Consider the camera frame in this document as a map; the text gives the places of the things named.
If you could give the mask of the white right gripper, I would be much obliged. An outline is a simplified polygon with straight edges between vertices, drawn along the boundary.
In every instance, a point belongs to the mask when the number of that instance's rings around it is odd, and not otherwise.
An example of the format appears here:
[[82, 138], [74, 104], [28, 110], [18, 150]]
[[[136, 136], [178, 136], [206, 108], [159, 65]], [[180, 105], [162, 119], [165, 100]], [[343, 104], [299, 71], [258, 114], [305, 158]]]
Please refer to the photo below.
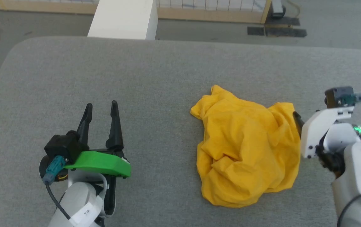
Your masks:
[[316, 112], [304, 122], [298, 112], [293, 112], [297, 132], [301, 138], [301, 155], [303, 158], [316, 156], [315, 147], [322, 145], [326, 151], [345, 148], [360, 141], [350, 123], [336, 123], [337, 120], [351, 118], [354, 106], [324, 109]]

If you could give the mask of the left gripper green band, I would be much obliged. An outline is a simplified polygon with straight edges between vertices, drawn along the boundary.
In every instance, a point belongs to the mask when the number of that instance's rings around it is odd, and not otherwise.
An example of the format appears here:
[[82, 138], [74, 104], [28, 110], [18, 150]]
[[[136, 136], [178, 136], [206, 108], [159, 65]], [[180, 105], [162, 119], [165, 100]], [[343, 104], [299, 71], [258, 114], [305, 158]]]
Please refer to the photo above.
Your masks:
[[[78, 142], [84, 146], [88, 146], [92, 110], [92, 103], [88, 103], [77, 129]], [[106, 148], [123, 149], [124, 142], [116, 100], [112, 101], [110, 116], [112, 120]], [[102, 203], [99, 216], [111, 217], [116, 208], [116, 179], [128, 178], [132, 173], [132, 167], [123, 152], [120, 151], [119, 155], [116, 155], [100, 151], [84, 151], [74, 164], [66, 168], [68, 169], [67, 191], [82, 189], [81, 195], [86, 196], [86, 202], [89, 202], [91, 198], [100, 198]]]

